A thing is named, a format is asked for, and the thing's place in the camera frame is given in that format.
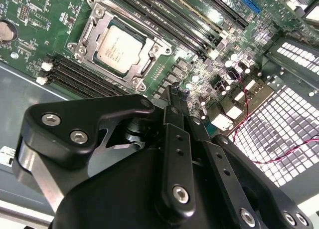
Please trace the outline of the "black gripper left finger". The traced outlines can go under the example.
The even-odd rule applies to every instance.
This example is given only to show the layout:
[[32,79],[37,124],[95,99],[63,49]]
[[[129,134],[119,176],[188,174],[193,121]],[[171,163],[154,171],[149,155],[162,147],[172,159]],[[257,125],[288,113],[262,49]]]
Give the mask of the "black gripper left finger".
[[180,91],[178,83],[165,89],[165,108],[128,94],[35,104],[26,110],[22,171],[38,184],[55,220],[73,188],[140,150],[191,154]]

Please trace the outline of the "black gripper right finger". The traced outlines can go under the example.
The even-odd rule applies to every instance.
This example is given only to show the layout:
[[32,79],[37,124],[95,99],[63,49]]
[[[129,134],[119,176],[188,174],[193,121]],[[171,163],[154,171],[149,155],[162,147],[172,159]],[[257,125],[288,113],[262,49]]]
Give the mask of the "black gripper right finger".
[[190,132],[196,212],[184,229],[311,229],[313,223],[226,136],[210,137],[190,116],[188,90],[179,93]]

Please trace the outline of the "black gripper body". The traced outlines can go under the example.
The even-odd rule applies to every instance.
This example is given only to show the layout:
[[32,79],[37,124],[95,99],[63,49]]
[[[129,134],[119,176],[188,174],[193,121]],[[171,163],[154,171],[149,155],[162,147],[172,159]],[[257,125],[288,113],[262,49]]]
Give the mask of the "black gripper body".
[[220,193],[190,152],[140,150],[73,188],[58,229],[231,229]]

